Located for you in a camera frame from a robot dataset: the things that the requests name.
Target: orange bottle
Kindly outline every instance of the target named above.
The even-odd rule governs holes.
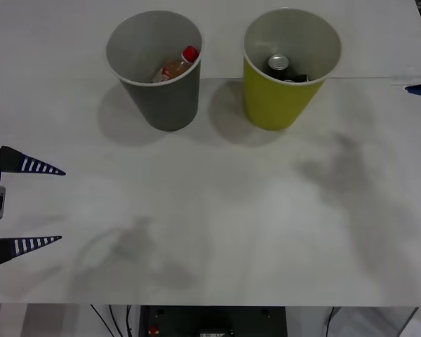
[[[184,74],[196,61],[199,52],[192,46],[188,46],[182,53],[181,59],[167,60],[166,64],[153,78],[153,83],[165,82]]]

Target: white table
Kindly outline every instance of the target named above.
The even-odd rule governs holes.
[[[163,133],[100,55],[148,1],[2,1],[0,146],[67,175],[4,175],[0,237],[63,239],[0,266],[0,303],[421,305],[421,97],[389,79],[329,79],[272,133],[243,116],[240,81],[205,79],[196,119]],[[238,51],[214,53],[224,25],[211,14],[241,24],[264,5],[150,3],[191,17],[203,6],[204,75],[240,75],[227,68]],[[402,55],[368,59],[384,41],[378,21],[350,22],[364,30],[338,76],[394,73]],[[228,41],[240,27],[227,26]],[[403,56],[421,42],[412,27]]]

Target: can lid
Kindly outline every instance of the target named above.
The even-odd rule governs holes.
[[[273,55],[269,58],[268,65],[274,70],[284,70],[288,67],[288,58],[281,54]]]
[[[195,60],[198,58],[199,52],[192,46],[188,46],[183,52],[182,57],[190,63],[195,62]]]

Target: wire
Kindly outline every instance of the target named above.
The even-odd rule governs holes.
[[[120,337],[123,337],[121,334],[119,325],[117,325],[117,322],[115,322],[114,313],[112,312],[112,306],[109,304],[109,312],[111,313],[112,321],[114,322],[115,329],[117,329],[117,332],[119,333]]]
[[[131,328],[129,327],[129,312],[131,311],[131,305],[126,306],[126,330],[128,332],[128,337],[133,337]]]
[[[95,307],[93,305],[91,305],[93,311],[95,311],[95,313],[98,315],[98,317],[101,319],[101,322],[103,322],[103,324],[106,326],[106,329],[109,331],[109,333],[111,334],[112,337],[115,337],[114,334],[112,333],[111,329],[108,327],[108,325],[106,324],[105,320],[103,319],[103,317],[101,317],[100,313],[95,309]]]
[[[334,313],[334,309],[335,309],[335,307],[332,307],[332,310],[330,311],[330,314],[329,314],[328,325],[327,325],[327,328],[326,328],[326,337],[328,337],[328,334],[329,334],[329,324],[330,324],[330,321],[332,320],[332,315]]]

